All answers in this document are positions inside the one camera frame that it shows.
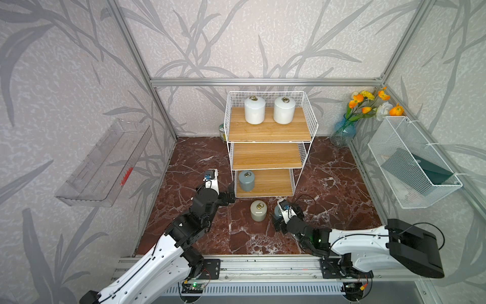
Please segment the blue-grey tea canister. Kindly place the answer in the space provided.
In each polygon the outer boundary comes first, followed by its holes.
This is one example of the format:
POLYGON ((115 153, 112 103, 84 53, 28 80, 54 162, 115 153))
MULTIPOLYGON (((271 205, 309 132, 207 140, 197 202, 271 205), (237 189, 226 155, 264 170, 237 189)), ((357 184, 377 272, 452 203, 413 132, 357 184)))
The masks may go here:
POLYGON ((250 192, 255 186, 255 175, 250 170, 243 170, 238 175, 239 186, 241 190, 250 192))
POLYGON ((279 206, 279 205, 277 205, 277 206, 274 208, 273 216, 274 216, 276 219, 281 219, 281 218, 282 218, 282 211, 281 211, 281 209, 280 209, 280 206, 279 206))

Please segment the beige tea canister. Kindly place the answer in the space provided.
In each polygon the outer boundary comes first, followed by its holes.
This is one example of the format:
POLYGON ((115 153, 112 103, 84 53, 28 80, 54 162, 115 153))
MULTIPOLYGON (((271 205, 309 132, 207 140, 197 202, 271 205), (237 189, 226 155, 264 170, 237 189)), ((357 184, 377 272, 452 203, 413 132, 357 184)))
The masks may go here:
POLYGON ((267 216, 268 207, 262 200, 255 200, 250 206, 251 218, 255 222, 263 222, 267 216))

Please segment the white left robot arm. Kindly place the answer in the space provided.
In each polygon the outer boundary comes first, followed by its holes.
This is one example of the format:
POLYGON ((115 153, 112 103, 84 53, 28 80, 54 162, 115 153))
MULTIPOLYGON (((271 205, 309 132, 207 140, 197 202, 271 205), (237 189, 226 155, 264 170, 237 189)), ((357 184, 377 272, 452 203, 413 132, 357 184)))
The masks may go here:
POLYGON ((204 258, 193 247, 209 232, 218 208, 235 203, 234 183, 219 193, 201 186, 192 205, 174 218, 154 247, 115 282, 88 291, 80 303, 152 303, 177 282, 197 277, 204 258))

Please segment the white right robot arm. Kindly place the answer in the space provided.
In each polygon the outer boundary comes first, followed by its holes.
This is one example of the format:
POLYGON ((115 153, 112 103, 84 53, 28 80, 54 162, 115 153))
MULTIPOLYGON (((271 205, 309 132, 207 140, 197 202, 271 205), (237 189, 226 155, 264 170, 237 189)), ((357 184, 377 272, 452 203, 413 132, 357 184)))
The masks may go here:
POLYGON ((291 234, 299 247, 320 259, 325 276, 359 278, 382 269, 402 269, 421 277, 445 276, 433 233, 399 219, 380 227, 343 231, 315 228, 292 210, 272 216, 275 230, 291 234))

